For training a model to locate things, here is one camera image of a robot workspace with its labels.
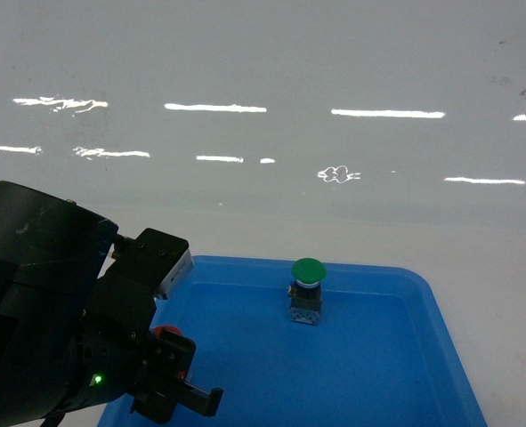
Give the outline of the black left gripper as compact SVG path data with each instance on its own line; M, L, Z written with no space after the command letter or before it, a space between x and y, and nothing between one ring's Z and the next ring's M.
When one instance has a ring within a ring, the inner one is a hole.
M169 422L178 405L205 417L216 415L223 389L201 390L154 362L155 312L155 297L145 286L111 269L97 280L77 334L81 369L75 409L129 394L134 399L130 410L155 423Z

